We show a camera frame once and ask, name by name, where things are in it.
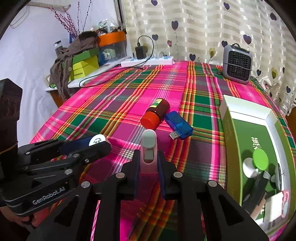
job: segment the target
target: power strip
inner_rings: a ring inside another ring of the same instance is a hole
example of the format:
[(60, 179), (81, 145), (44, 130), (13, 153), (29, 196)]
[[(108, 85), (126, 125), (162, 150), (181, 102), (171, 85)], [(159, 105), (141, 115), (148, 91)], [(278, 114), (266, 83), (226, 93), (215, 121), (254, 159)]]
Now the power strip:
[[(136, 64), (140, 64), (144, 62), (148, 58), (149, 57), (145, 59), (136, 59), (136, 58), (126, 59), (121, 62), (121, 67), (131, 67)], [(174, 58), (173, 56), (163, 56), (162, 58), (152, 57), (143, 65), (173, 65), (173, 58)]]

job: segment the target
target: power adapter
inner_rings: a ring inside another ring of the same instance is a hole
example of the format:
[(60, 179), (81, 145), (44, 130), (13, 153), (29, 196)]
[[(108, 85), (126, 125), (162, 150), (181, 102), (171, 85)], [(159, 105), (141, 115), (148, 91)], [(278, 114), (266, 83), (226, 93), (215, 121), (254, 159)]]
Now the power adapter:
[(146, 47), (145, 46), (141, 46), (139, 42), (137, 43), (137, 45), (138, 46), (135, 47), (137, 59), (144, 59), (144, 58), (146, 58), (147, 57)]

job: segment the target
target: orange bottle cap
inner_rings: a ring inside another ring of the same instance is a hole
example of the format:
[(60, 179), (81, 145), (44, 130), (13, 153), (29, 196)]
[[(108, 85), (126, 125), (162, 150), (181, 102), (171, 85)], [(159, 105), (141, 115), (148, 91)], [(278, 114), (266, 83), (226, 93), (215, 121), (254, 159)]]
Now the orange bottle cap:
[(140, 122), (144, 128), (155, 130), (160, 120), (157, 114), (147, 111), (141, 118)]

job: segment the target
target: black cable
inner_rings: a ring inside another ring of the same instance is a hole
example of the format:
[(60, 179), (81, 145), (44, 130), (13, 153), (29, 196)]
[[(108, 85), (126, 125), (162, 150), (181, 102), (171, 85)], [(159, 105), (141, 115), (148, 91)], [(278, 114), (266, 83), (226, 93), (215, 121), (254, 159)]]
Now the black cable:
[[(141, 35), (141, 36), (138, 38), (138, 43), (137, 43), (138, 46), (140, 46), (139, 39), (140, 39), (141, 37), (148, 37), (148, 38), (150, 38), (148, 35)], [(112, 76), (111, 78), (109, 78), (109, 79), (106, 80), (105, 82), (111, 80), (112, 78), (114, 78), (115, 76), (117, 76), (118, 74), (122, 73), (123, 71), (125, 71), (125, 70), (127, 70), (127, 69), (132, 69), (132, 68), (142, 69), (142, 68), (139, 68), (139, 67), (137, 67), (137, 66), (146, 63), (146, 62), (152, 57), (152, 55), (153, 55), (153, 51), (154, 51), (154, 43), (153, 43), (152, 38), (150, 38), (150, 39), (151, 39), (151, 42), (152, 42), (152, 52), (151, 52), (150, 57), (149, 57), (147, 60), (145, 60), (145, 61), (142, 62), (142, 63), (139, 63), (139, 64), (135, 64), (135, 65), (133, 65), (133, 66), (130, 66), (130, 67), (124, 67), (123, 70), (121, 70), (120, 72), (118, 72), (116, 75)], [(114, 70), (118, 70), (118, 69), (110, 69), (110, 70), (108, 70), (108, 71), (106, 71), (106, 72), (104, 72), (104, 73), (111, 72), (111, 71), (114, 71)], [(81, 81), (79, 82), (79, 85), (78, 85), (78, 86), (79, 86), (80, 88), (89, 88), (89, 87), (94, 87), (94, 86), (98, 86), (98, 85), (100, 85), (101, 83), (99, 83), (99, 84), (95, 84), (95, 85), (91, 85), (91, 86), (80, 86), (80, 84), (81, 84), (82, 81), (85, 81), (85, 80), (87, 80), (87, 79), (90, 79), (90, 78), (93, 78), (93, 77), (99, 76), (100, 74), (96, 74), (96, 75), (93, 75), (93, 76), (90, 76), (90, 77), (88, 77), (88, 78), (86, 78), (86, 79), (81, 80)]]
[(240, 45), (238, 43), (232, 44), (231, 46), (237, 45), (240, 48)]

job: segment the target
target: yellow box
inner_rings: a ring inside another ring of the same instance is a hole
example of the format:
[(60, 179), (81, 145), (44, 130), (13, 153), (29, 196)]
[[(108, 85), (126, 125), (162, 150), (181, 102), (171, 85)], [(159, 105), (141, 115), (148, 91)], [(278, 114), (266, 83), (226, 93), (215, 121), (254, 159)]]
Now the yellow box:
[(74, 72), (73, 72), (73, 70), (71, 70), (68, 83), (70, 83), (73, 80), (74, 80)]
[(73, 65), (74, 79), (85, 77), (98, 68), (98, 57), (96, 55), (89, 59), (80, 61)]

